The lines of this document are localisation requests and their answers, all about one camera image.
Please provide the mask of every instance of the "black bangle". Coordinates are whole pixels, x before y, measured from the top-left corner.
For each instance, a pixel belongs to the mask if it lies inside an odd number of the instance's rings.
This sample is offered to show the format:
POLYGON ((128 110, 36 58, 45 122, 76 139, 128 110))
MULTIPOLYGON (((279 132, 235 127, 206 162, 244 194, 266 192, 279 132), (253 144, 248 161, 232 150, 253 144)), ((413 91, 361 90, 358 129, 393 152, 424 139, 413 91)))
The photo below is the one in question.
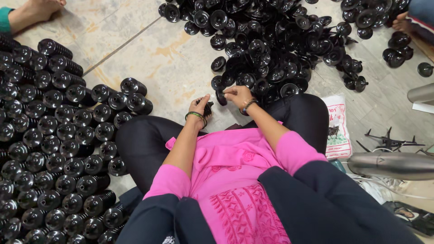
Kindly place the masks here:
POLYGON ((187 116, 188 116, 189 114, 194 114, 194 115, 196 115, 196 116, 198 116, 199 118, 202 119, 202 121, 204 122, 204 126, 202 127, 202 129, 204 129, 204 128, 208 125, 208 121, 205 119, 205 117, 204 117, 203 115, 201 115, 200 113, 195 112, 195 111, 188 112, 188 113, 185 115, 185 120, 187 120, 187 116))
POLYGON ((249 103, 247 103, 247 105, 243 108, 243 110, 242 111, 240 111, 243 115, 247 115, 248 116, 248 113, 247 113, 247 108, 250 106, 250 105, 252 105, 254 102, 257 102, 258 100, 256 100, 255 98, 253 98, 252 100, 250 100, 250 102, 249 103))

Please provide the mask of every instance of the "pink kurta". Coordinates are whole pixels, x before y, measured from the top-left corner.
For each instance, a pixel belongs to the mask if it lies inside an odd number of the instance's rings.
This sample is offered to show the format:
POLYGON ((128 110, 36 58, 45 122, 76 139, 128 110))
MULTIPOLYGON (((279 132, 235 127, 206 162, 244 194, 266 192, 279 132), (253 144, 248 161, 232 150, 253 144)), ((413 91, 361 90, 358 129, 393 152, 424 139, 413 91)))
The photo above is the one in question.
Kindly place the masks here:
POLYGON ((272 166, 294 175, 314 160, 327 161, 294 131, 280 138, 276 153, 258 128, 214 132, 197 138, 191 180, 163 165, 144 199, 167 193, 196 199, 217 244, 290 243, 257 178, 272 166))

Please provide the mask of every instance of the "bare foot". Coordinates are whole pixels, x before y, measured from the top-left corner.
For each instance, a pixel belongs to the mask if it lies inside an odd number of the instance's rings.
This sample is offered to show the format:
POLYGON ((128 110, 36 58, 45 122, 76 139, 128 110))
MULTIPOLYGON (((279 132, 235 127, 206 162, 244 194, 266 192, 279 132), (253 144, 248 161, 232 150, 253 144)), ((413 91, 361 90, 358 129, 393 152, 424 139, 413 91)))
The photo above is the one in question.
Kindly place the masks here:
POLYGON ((411 32, 411 24, 405 18, 407 17, 408 12, 399 14, 396 19, 393 21, 392 28, 395 30, 399 30, 405 33, 411 32))

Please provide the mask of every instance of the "hand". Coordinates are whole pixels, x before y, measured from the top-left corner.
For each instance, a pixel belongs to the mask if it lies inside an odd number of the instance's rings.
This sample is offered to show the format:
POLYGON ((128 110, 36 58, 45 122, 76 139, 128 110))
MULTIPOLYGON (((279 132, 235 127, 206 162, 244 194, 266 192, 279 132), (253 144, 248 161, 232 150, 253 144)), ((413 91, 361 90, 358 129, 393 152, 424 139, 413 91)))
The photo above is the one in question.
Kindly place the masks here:
POLYGON ((252 99, 252 93, 247 86, 232 86, 223 91, 224 97, 232 101, 239 109, 244 109, 244 107, 252 99))
MULTIPOLYGON (((190 108, 188 109, 188 111, 189 112, 198 112, 198 113, 200 113, 200 114, 204 114, 204 111, 205 111, 205 105, 207 104, 207 102, 210 100, 210 95, 209 94, 206 94, 204 97, 200 97, 200 98, 197 98, 197 99, 195 99, 195 100, 193 100, 192 102, 191 102, 191 104, 190 104, 190 108)), ((199 116, 197 116, 197 115, 194 115, 194 114, 189 114, 188 116, 187 116, 187 122, 186 122, 186 124, 187 123, 192 123, 192 124, 194 124, 194 126, 198 129, 198 130, 201 130, 203 127, 204 127, 204 122, 203 122, 203 120, 199 117, 199 116)))

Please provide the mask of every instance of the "tiled floor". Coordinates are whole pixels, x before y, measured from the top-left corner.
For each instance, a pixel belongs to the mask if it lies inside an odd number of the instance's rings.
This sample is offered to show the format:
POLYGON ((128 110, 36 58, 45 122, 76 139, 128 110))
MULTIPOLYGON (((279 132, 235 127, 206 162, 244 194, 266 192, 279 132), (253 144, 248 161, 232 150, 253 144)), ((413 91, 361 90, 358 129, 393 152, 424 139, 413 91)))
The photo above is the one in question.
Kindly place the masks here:
MULTIPOLYGON (((18 7, 25 0, 6 0, 6 5, 18 7)), ((184 123, 188 105, 194 98, 213 93, 211 79, 216 75, 211 62, 224 51, 211 48, 209 37, 201 34, 189 36, 184 32, 185 22, 169 23, 158 14, 160 0, 70 0, 66 9, 52 22, 43 23, 17 37, 24 45, 36 48, 43 38, 53 38, 74 52, 74 61, 87 70, 84 79, 88 87, 104 83, 119 88, 122 79, 134 77, 143 82, 154 104, 153 115, 184 123)), ((309 14, 330 15, 334 26, 342 21, 339 2, 320 0, 309 5, 302 2, 309 14)), ((363 93, 347 90, 336 69, 321 63, 312 73, 308 93, 325 97, 343 93, 347 104, 347 127, 355 152, 362 152, 355 142, 359 140, 373 149, 378 142, 364 134, 384 135, 392 126, 392 137, 419 143, 434 143, 434 115, 414 111, 407 100, 408 90, 434 82, 417 73, 421 62, 432 63, 414 48, 414 57, 398 69, 389 68, 381 54, 393 30, 375 30, 369 40, 361 40, 353 25, 350 37, 359 44, 347 47, 347 53, 363 61, 364 76, 369 82, 363 93)), ((215 96, 211 100, 216 104, 215 96)), ((244 124, 235 106, 213 107, 214 117, 206 130, 222 130, 235 122, 244 124)), ((111 187, 117 193, 134 186, 129 176, 114 179, 120 184, 111 187)))

